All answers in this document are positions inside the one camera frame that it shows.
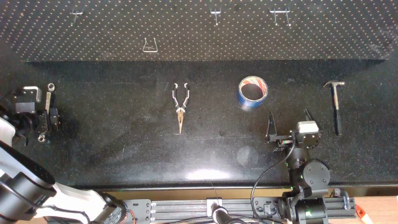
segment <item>wooden surface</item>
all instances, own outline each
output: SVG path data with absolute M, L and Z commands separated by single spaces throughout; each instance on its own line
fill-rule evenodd
M 361 206 L 370 216 L 373 223 L 398 223 L 398 197 L 355 197 L 357 205 Z M 329 220 L 331 224 L 363 223 L 360 218 L 344 220 Z M 18 224 L 45 224 L 43 218 Z

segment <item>pegboard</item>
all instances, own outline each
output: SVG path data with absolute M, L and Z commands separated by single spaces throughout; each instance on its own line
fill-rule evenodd
M 23 61 L 385 59 L 397 46 L 397 5 L 395 0 L 6 1 L 0 38 Z M 218 24 L 215 10 L 221 11 Z M 289 12 L 275 17 L 273 10 Z M 145 38 L 147 50 L 157 52 L 143 52 Z

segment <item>black table surface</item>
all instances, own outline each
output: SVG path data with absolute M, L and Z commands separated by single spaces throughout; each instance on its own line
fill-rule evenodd
M 324 130 L 310 155 L 328 164 L 331 185 L 397 185 L 397 72 L 396 59 L 8 63 L 0 87 L 56 85 L 62 130 L 45 144 L 32 139 L 14 147 L 69 186 L 251 186 L 284 156 L 264 143 L 269 112 L 287 134 L 305 120 L 305 108 Z M 269 94 L 248 111 L 237 92 L 250 75 L 265 79 Z M 338 87 L 339 138 L 330 87 L 323 87 L 332 79 L 346 82 Z M 185 82 L 190 105 L 177 134 L 171 90 Z M 271 170 L 261 185 L 288 187 L 286 167 Z

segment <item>roll of tape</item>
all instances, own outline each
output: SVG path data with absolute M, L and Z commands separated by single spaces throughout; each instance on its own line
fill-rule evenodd
M 243 95 L 242 87 L 248 84 L 257 85 L 262 91 L 262 97 L 257 100 L 251 100 L 248 97 Z M 258 107 L 267 97 L 268 95 L 268 86 L 267 83 L 260 77 L 250 76 L 244 78 L 239 84 L 238 88 L 238 99 L 245 106 L 250 107 Z

